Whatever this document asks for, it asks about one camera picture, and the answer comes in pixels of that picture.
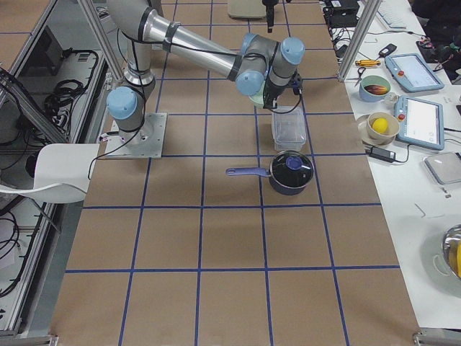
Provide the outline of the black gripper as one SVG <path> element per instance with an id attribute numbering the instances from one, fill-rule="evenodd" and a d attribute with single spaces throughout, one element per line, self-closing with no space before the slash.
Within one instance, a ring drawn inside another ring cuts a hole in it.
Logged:
<path id="1" fill-rule="evenodd" d="M 277 0 L 262 0 L 262 4 L 266 7 L 267 32 L 272 32 L 274 26 L 274 6 L 277 5 Z"/>
<path id="2" fill-rule="evenodd" d="M 263 88 L 263 108 L 277 108 L 277 100 L 284 92 L 288 81 L 282 81 L 282 84 L 275 84 L 271 79 L 267 79 Z"/>

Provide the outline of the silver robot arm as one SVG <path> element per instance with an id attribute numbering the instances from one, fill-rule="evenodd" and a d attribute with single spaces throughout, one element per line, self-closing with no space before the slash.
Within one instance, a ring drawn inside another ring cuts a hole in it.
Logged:
<path id="1" fill-rule="evenodd" d="M 241 50 L 235 53 L 208 40 L 158 13 L 160 1 L 108 1 L 112 20 L 123 35 L 133 42 L 130 59 L 134 74 L 140 76 L 149 68 L 141 68 L 139 48 L 159 45 L 168 53 L 186 58 L 194 64 L 214 71 L 233 81 L 247 97 L 262 95 L 262 107 L 277 109 L 279 96 L 292 89 L 302 93 L 297 67 L 305 54 L 303 42 L 288 37 L 282 42 L 246 33 Z"/>

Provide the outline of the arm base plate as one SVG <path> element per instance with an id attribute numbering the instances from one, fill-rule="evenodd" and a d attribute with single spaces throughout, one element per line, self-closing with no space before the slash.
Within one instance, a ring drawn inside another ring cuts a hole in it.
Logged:
<path id="1" fill-rule="evenodd" d="M 146 113 L 145 122 L 136 137 L 130 139 L 127 133 L 110 136 L 107 139 L 105 154 L 113 159 L 160 159 L 164 144 L 167 113 Z"/>

